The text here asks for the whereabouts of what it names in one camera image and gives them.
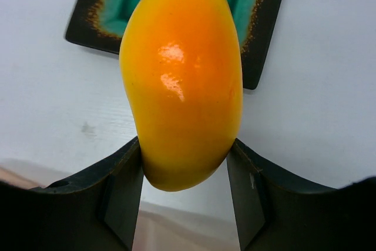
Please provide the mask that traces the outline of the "yellow orange fake mango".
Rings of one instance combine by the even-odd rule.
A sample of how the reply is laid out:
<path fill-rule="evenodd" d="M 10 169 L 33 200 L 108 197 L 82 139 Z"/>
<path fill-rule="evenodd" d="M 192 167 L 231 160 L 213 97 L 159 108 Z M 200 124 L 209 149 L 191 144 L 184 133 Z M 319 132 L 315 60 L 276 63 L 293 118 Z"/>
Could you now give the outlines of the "yellow orange fake mango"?
<path fill-rule="evenodd" d="M 227 0 L 140 0 L 119 63 L 150 184 L 175 192 L 209 178 L 237 137 L 243 108 Z"/>

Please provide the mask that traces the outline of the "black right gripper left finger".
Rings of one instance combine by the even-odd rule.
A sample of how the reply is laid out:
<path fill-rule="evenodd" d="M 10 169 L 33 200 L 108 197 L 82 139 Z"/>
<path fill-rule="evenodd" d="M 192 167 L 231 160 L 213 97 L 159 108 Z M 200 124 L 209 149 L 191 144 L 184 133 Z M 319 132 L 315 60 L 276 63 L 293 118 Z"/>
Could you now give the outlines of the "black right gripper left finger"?
<path fill-rule="evenodd" d="M 45 188 L 1 183 L 2 250 L 131 250 L 143 171 L 137 138 Z"/>

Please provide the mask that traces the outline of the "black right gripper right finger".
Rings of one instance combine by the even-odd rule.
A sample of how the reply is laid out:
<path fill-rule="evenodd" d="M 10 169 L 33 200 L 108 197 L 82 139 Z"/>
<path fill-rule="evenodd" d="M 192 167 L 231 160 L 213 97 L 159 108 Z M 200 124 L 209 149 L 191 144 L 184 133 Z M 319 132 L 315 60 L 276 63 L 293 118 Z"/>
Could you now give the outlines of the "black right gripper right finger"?
<path fill-rule="evenodd" d="M 240 140 L 227 156 L 227 171 L 241 250 L 375 249 L 375 178 L 330 188 Z"/>

